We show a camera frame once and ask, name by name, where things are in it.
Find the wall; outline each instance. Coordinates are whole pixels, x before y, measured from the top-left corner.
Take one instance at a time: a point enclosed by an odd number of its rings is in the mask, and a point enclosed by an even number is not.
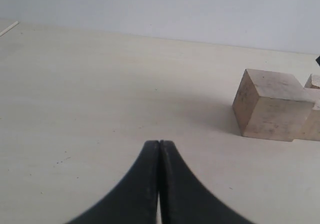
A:
[[[0,0],[0,17],[320,53],[320,0]]]

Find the white table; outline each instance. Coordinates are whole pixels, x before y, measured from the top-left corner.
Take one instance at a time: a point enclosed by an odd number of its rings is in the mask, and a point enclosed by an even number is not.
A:
[[[20,23],[0,38],[0,223],[68,221],[167,139],[248,219],[318,224],[320,144],[241,137],[231,109],[245,68],[304,84],[316,57]]]

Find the light wooden block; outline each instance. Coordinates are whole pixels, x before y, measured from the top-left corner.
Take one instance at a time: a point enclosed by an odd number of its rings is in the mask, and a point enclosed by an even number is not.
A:
[[[320,89],[320,75],[311,74],[305,83],[305,88]]]
[[[297,138],[320,141],[320,89],[306,88],[315,104]]]
[[[293,75],[246,69],[232,107],[243,136],[290,142],[314,104]]]

